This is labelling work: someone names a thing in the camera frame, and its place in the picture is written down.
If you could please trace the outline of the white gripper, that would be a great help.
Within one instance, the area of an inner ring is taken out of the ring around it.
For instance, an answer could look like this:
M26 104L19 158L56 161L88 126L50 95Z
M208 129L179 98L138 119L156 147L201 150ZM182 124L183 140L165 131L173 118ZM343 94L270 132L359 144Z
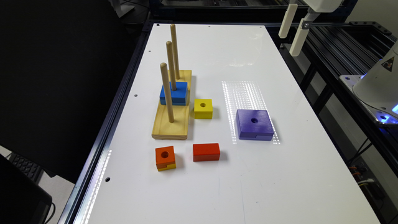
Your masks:
M292 57L299 56L313 21L320 15L318 12L320 13L333 12L343 2L343 0L303 0L303 1L315 12L308 12L307 15L301 19L289 51ZM297 8L298 8L297 3L290 3L288 5L288 8L285 12L282 24L279 29L279 37L281 39L287 37Z

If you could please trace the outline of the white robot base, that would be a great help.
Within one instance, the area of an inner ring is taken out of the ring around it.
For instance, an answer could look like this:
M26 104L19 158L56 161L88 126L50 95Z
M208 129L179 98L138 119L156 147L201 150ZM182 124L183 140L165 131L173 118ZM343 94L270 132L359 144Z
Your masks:
M397 44L364 75L340 80L380 126L397 126Z

